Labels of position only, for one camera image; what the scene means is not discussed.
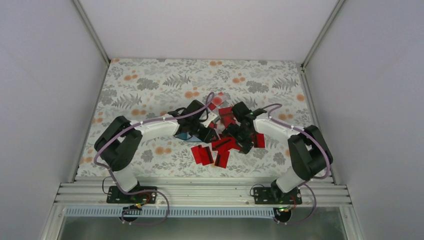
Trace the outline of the teal leather card holder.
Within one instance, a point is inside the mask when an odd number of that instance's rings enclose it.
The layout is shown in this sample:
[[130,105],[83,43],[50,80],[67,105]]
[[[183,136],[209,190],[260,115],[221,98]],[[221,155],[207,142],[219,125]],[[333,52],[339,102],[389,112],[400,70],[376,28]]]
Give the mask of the teal leather card holder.
[[182,132],[179,134],[175,134],[174,135],[175,138],[188,142],[188,143],[200,143],[201,140],[199,138],[197,138],[196,136],[192,136],[189,133],[186,132]]

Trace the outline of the red card with stripe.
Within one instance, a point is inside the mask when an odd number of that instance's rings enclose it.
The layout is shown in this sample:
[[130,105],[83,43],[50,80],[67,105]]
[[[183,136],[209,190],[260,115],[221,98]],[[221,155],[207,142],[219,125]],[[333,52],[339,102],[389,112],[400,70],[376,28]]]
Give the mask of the red card with stripe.
[[211,143],[211,148],[213,151],[217,151],[219,153],[230,151],[232,149],[238,151],[241,150],[234,137],[223,137],[217,141],[214,141]]

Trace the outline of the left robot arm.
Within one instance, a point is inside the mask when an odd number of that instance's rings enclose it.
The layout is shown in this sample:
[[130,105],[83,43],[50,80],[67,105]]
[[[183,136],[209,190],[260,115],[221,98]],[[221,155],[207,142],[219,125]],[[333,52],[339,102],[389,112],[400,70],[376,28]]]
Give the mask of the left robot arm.
[[189,106],[169,111],[162,117],[144,121],[116,117],[94,144],[95,165],[104,167],[119,189],[119,196],[131,203],[139,197],[139,182],[130,166],[135,153],[143,141],[159,137],[187,134],[203,143],[219,138],[211,126],[220,119],[209,108],[209,103],[192,101]]

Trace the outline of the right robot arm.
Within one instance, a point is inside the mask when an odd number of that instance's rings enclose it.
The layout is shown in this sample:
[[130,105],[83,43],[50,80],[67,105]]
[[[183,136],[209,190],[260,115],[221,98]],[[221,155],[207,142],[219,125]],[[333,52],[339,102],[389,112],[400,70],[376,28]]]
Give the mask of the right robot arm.
[[312,179],[319,179],[321,171],[325,171],[323,178],[326,178],[333,162],[320,129],[315,125],[294,126],[272,117],[271,112],[280,107],[281,104],[273,103],[250,110],[244,102],[239,102],[231,109],[236,123],[230,123],[222,132],[225,137],[233,137],[243,153],[253,148],[255,134],[287,139],[291,169],[270,184],[271,198],[278,204],[289,199],[293,189]]

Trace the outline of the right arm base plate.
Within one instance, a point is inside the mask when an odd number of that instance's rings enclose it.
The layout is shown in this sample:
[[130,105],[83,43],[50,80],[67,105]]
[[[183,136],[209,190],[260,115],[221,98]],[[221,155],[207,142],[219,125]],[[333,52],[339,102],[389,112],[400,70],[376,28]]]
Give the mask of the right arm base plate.
[[252,189],[252,195],[256,205],[301,205],[303,203],[298,188],[284,193],[276,188],[257,186]]

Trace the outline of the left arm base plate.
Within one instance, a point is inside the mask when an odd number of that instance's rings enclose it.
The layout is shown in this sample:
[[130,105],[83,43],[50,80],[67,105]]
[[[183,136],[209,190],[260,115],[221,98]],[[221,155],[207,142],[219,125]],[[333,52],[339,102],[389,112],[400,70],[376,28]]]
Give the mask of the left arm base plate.
[[124,194],[117,186],[110,186],[106,202],[108,204],[155,204],[157,193],[144,192],[138,194]]

